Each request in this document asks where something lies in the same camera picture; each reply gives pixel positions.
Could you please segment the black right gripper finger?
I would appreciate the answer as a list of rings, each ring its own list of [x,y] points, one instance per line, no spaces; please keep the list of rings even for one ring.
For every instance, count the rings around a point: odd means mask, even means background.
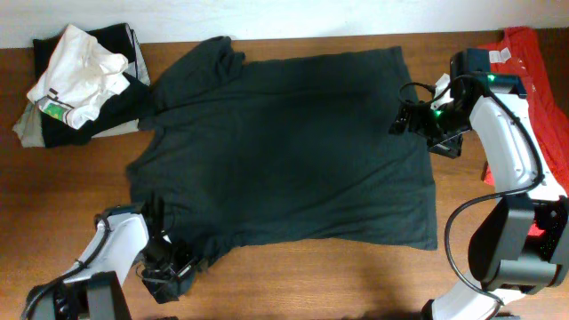
[[[389,134],[402,135],[408,131],[411,113],[408,108],[400,108],[394,122],[389,127]]]
[[[458,134],[448,140],[429,147],[429,152],[454,159],[461,155],[462,142],[463,136],[462,134]]]

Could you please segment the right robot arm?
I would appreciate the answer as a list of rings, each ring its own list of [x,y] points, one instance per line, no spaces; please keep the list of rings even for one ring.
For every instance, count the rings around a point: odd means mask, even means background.
[[[469,241],[469,270],[428,301],[424,319],[495,319],[502,307],[564,282],[568,195],[541,152],[519,76],[496,74],[490,53],[454,54],[428,101],[401,99],[390,132],[420,135],[431,152],[455,158],[475,132],[494,179],[495,207]]]

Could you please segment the dark green t-shirt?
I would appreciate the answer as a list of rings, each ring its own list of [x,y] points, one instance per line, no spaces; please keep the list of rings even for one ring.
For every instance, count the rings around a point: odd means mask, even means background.
[[[392,135],[410,75],[402,49],[247,61],[206,40],[156,81],[154,138],[128,165],[170,238],[213,264],[241,246],[339,238],[437,248],[426,143]]]

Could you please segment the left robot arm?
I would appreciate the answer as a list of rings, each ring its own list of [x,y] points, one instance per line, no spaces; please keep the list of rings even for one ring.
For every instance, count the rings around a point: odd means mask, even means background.
[[[199,270],[200,260],[169,233],[159,197],[111,207],[94,217],[96,233],[73,266],[30,290],[22,319],[130,319],[122,289],[132,266],[159,304],[176,301]]]

